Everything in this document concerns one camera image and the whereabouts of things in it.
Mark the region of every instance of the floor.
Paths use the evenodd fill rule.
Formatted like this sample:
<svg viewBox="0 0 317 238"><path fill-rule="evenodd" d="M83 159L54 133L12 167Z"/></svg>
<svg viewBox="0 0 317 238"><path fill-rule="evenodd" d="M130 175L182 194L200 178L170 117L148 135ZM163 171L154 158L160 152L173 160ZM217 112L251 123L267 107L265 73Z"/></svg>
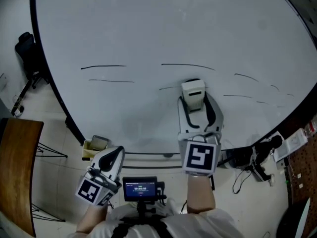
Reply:
<svg viewBox="0 0 317 238"><path fill-rule="evenodd" d="M75 197L74 193L87 163L81 160L82 149L65 125L66 115L60 107L50 85L39 85L30 90L24 100L25 111L21 119L44 122L40 142L68 155L68 158L37 157L35 160L32 201L46 211L66 219L66 223L34 220L39 238L65 238L75 232L76 223L85 213L88 205ZM177 157L166 159L161 156L127 156L124 165L178 166ZM288 207L285 174L277 170L272 158L264 164L268 174L275 174L276 185L256 182L250 176L239 194L233 194L232 186L239 170L218 168L214 174L215 200L217 208L227 211L235 220L238 229L246 238L262 238L269 231L275 237L279 221ZM176 200L181 209L186 200L187 177L181 169L133 170L123 169L123 176L157 176L165 182L165 194ZM123 190L111 200L116 207L125 204ZM2 227L12 238L27 238L28 235L0 214Z"/></svg>

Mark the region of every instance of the small screen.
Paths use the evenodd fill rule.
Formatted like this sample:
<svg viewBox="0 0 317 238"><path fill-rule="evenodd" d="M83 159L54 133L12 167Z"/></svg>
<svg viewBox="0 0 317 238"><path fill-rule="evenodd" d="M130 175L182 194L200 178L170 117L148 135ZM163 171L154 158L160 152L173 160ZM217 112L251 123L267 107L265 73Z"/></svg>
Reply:
<svg viewBox="0 0 317 238"><path fill-rule="evenodd" d="M150 197L155 196L155 182L127 182L125 184L128 197Z"/></svg>

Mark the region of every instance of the black chair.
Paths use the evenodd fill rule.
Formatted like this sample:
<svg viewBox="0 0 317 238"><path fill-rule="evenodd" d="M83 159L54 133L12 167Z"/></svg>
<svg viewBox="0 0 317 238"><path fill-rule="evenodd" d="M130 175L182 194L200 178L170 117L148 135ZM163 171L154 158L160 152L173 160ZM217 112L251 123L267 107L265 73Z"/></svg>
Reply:
<svg viewBox="0 0 317 238"><path fill-rule="evenodd" d="M15 45L15 51L23 60L23 66L26 73L26 78L32 80L33 89L41 78L48 84L48 77L44 70L44 61L40 56L39 49L34 42L33 34L25 32L19 37L19 42Z"/></svg>

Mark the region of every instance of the black device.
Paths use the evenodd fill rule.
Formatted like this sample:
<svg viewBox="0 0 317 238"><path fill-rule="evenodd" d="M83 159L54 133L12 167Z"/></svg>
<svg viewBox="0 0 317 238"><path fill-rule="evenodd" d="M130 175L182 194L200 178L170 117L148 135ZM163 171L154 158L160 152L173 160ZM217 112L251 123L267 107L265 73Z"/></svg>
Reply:
<svg viewBox="0 0 317 238"><path fill-rule="evenodd" d="M156 210L146 208L146 204L154 204L160 201L163 205L165 183L158 181L157 177L123 177L123 192L126 202L138 202L137 211L140 218L145 217L146 212L155 213Z"/></svg>

